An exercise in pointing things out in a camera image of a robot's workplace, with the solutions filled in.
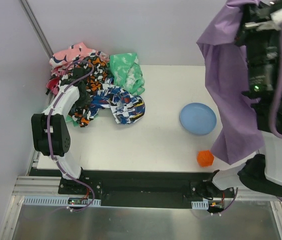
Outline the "purple shirt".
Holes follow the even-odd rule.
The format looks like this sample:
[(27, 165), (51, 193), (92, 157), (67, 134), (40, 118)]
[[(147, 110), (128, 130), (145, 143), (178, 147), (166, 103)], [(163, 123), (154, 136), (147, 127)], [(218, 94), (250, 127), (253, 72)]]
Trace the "purple shirt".
[(205, 87), (217, 105), (222, 129), (210, 151), (232, 165), (264, 145), (248, 91), (246, 49), (234, 44), (245, 4), (257, 0), (228, 0), (197, 40), (204, 58)]

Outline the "orange black camouflage cloth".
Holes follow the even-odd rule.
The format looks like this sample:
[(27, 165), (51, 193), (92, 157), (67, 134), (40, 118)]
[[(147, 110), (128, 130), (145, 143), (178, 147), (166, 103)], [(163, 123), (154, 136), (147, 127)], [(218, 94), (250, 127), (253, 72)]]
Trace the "orange black camouflage cloth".
[(83, 60), (71, 63), (61, 74), (58, 87), (68, 85), (75, 80), (83, 78), (75, 83), (79, 90), (79, 99), (72, 105), (68, 116), (75, 126), (86, 127), (90, 123), (88, 114), (92, 96), (102, 88), (106, 81), (112, 81), (113, 77), (107, 63), (98, 56), (88, 56)]

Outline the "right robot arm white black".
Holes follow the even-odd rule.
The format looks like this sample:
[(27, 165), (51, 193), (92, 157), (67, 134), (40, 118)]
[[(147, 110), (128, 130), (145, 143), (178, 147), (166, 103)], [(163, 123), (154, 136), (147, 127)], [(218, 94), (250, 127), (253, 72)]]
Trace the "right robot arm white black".
[(222, 123), (211, 152), (245, 160), (210, 183), (282, 198), (282, 0), (228, 0), (197, 45)]

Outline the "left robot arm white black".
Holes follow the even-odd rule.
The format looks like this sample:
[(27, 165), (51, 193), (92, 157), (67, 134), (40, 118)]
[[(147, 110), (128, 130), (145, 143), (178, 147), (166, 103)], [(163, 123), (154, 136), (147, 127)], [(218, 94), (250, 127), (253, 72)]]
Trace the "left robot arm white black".
[(83, 94), (79, 82), (89, 77), (93, 71), (60, 86), (51, 104), (42, 112), (31, 117), (34, 149), (49, 157), (66, 180), (78, 181), (82, 168), (70, 152), (71, 137), (66, 124), (66, 116)]

